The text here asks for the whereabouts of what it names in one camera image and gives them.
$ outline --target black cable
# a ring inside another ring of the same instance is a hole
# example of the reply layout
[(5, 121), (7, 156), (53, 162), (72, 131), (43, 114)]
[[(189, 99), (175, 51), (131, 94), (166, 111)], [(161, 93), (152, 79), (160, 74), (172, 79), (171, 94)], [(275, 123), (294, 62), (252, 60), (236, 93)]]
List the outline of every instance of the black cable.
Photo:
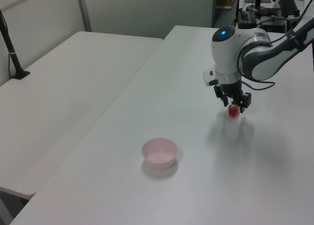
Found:
[(269, 89), (271, 88), (272, 86), (275, 85), (275, 82), (265, 82), (265, 83), (272, 83), (271, 85), (267, 86), (267, 87), (264, 87), (264, 88), (254, 88), (252, 87), (251, 85), (249, 85), (248, 83), (246, 83), (245, 81), (241, 81), (244, 85), (246, 85), (247, 87), (251, 88), (252, 90), (255, 90), (255, 91), (262, 91), (262, 90), (266, 90), (266, 89)]
[[(3, 14), (2, 14), (2, 12), (0, 11), (0, 16), (1, 16), (1, 18), (2, 18), (2, 20), (4, 21), (4, 24), (5, 24), (5, 28), (6, 28), (6, 30), (7, 31), (9, 31), (9, 29), (8, 29), (8, 25), (6, 24), (6, 21), (5, 21), (5, 18), (4, 18), (4, 16), (3, 16)], [(11, 77), (11, 71), (10, 71), (10, 53), (8, 54), (8, 71), (9, 71), (9, 77), (10, 78), (12, 78)]]
[(261, 25), (261, 24), (264, 24), (264, 23), (268, 23), (268, 22), (272, 22), (272, 21), (276, 21), (276, 20), (285, 20), (287, 22), (287, 24), (289, 23), (289, 20), (288, 19), (285, 19), (285, 18), (276, 18), (276, 19), (269, 19), (269, 20), (264, 20), (264, 21), (261, 21), (257, 24), (257, 26)]
[(8, 69), (9, 69), (9, 76), (10, 76), (10, 78), (12, 78), (11, 77), (11, 71), (10, 71), (10, 54), (9, 54), (9, 62), (8, 62), (9, 64), (8, 64)]
[(305, 7), (305, 9), (304, 9), (302, 15), (301, 15), (300, 18), (299, 18), (299, 22), (300, 22), (300, 20), (303, 18), (305, 12), (306, 12), (306, 11), (308, 10), (308, 8), (310, 7), (312, 1), (313, 1), (313, 0), (310, 0), (309, 3), (308, 3), (308, 5)]
[(252, 0), (252, 4), (251, 4), (251, 16), (252, 16), (252, 12), (253, 12), (253, 1), (254, 0)]

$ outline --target gray floor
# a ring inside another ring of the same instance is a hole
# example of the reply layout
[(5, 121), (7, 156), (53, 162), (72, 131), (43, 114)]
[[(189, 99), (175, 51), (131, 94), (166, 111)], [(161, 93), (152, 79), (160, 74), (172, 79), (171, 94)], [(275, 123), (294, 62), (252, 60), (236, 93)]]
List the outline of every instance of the gray floor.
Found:
[(0, 225), (9, 225), (9, 223), (5, 223), (5, 221), (10, 221), (12, 218), (15, 218), (28, 202), (25, 199), (4, 192), (0, 192), (0, 200), (2, 205), (6, 206), (7, 212), (9, 213), (9, 216), (6, 216), (5, 218), (0, 217)]

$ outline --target equipment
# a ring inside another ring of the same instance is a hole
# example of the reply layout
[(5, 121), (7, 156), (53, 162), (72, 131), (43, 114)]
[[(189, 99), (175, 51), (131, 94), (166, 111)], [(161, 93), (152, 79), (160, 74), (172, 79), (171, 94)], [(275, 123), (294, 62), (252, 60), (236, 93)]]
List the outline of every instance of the equipment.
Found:
[(247, 11), (255, 11), (258, 17), (271, 15), (270, 9), (261, 6), (262, 0), (253, 0), (253, 1), (255, 1), (255, 5), (248, 6), (246, 8)]
[(270, 84), (262, 81), (274, 76), (285, 63), (314, 41), (313, 0), (305, 1), (308, 5), (295, 29), (275, 41), (271, 41), (261, 28), (237, 29), (229, 26), (213, 35), (211, 48), (215, 65), (204, 71), (203, 77), (207, 86), (214, 86), (216, 96), (224, 102), (224, 106), (228, 105), (228, 98), (232, 98), (233, 104), (240, 106), (243, 113), (251, 104), (251, 94), (243, 93), (242, 76), (254, 82)]
[(289, 15), (294, 15), (298, 10), (294, 0), (279, 0), (279, 5), (281, 8), (282, 16), (288, 17)]
[(12, 62), (14, 64), (14, 67), (16, 70), (16, 74), (14, 76), (12, 76), (12, 78), (13, 79), (22, 79), (22, 78), (26, 77), (28, 74), (30, 74), (30, 72), (25, 71), (21, 68), (19, 59), (15, 53), (13, 44), (12, 44), (10, 36), (9, 36), (8, 28), (7, 28), (7, 25), (6, 25), (6, 22), (5, 22), (4, 16), (2, 15), (1, 10), (0, 10), (0, 30), (1, 30), (1, 34), (3, 36), (6, 47), (9, 51), (9, 54), (11, 56)]

